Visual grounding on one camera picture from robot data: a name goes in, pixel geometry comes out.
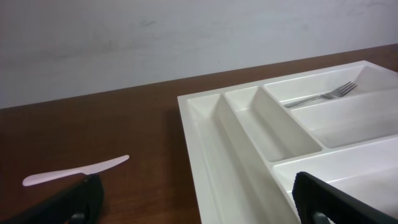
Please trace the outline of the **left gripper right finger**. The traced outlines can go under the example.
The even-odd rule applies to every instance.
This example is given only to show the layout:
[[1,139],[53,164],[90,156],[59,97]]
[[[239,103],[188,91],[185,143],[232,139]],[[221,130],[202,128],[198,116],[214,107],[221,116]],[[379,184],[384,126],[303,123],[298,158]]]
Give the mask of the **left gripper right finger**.
[[301,223],[397,224],[397,219],[360,202],[307,172],[295,176],[292,196]]

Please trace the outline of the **short metal fork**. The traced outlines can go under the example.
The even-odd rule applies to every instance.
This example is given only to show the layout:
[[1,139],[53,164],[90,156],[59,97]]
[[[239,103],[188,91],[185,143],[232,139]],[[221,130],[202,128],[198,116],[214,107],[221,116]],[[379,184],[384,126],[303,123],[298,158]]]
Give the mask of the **short metal fork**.
[[358,85],[356,83],[348,82],[348,83],[336,88],[335,90],[333,90],[331,92],[324,93],[324,94],[317,95],[317,96],[311,96],[311,97],[303,99],[303,100],[288,103],[284,106],[286,108],[293,108],[293,107],[300,106],[300,105],[309,103],[311,101],[319,100],[319,99],[334,100],[336,98],[344,97],[349,92],[354,90],[357,86]]

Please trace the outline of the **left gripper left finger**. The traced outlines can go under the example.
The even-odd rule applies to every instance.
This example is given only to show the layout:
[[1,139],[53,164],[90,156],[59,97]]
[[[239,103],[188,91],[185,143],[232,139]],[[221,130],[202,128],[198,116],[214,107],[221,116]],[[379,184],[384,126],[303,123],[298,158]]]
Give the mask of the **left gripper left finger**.
[[96,224],[103,201],[104,188],[100,176],[91,174],[1,224]]

